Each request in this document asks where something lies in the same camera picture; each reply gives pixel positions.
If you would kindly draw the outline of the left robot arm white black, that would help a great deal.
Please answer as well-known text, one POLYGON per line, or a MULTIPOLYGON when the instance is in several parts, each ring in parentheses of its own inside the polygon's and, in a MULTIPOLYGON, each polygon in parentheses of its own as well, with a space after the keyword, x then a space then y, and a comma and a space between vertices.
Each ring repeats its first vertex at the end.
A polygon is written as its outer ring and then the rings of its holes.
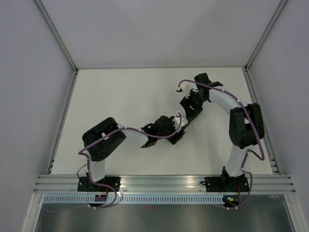
POLYGON ((106 181, 105 159, 121 144, 139 148, 154 146, 159 140, 168 140, 176 144, 185 134, 189 125, 187 118, 181 113, 176 116, 161 116, 155 123, 136 129, 125 127, 109 117, 89 129, 82 136, 84 148, 79 152, 87 158, 88 185, 94 191, 104 189, 106 181))

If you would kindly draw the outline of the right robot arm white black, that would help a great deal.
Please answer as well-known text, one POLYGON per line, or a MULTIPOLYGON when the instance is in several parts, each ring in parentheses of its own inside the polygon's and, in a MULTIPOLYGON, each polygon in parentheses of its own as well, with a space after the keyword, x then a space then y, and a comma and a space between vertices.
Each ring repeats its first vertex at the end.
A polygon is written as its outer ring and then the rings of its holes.
POLYGON ((263 161, 265 154, 261 139, 265 136, 261 107, 257 103, 245 103, 230 93, 220 82, 212 82, 206 73, 194 77, 196 88, 188 86, 190 80, 181 80, 177 91, 184 94, 180 105, 185 111, 175 126, 181 127, 180 134, 202 112, 205 102, 213 102, 229 115, 229 138, 233 144, 229 159, 219 177, 205 177, 201 184, 207 192, 249 192, 250 187, 244 165, 248 153, 257 145, 258 159, 263 161))

